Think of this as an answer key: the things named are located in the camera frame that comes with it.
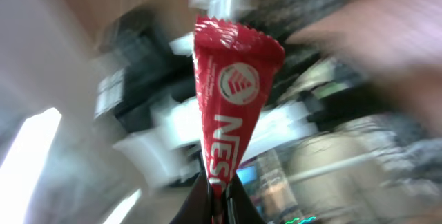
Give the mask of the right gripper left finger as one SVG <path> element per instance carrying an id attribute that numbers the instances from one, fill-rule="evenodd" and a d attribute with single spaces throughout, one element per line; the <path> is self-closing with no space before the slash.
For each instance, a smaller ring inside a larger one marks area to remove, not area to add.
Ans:
<path id="1" fill-rule="evenodd" d="M 170 224 L 212 224 L 212 196 L 211 185 L 202 171 Z"/>

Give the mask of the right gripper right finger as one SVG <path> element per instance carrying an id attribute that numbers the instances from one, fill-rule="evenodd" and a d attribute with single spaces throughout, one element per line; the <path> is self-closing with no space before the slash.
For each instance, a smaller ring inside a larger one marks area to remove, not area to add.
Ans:
<path id="1" fill-rule="evenodd" d="M 226 224 L 265 224 L 235 175 L 224 192 L 224 222 Z"/>

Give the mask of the red coffee stick sachet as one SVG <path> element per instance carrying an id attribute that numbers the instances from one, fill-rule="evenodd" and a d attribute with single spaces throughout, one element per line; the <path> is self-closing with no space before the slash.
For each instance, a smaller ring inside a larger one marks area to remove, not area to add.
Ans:
<path id="1" fill-rule="evenodd" d="M 235 176 L 284 58 L 275 39 L 252 28 L 209 17 L 198 17 L 195 23 L 200 142 L 216 197 Z"/>

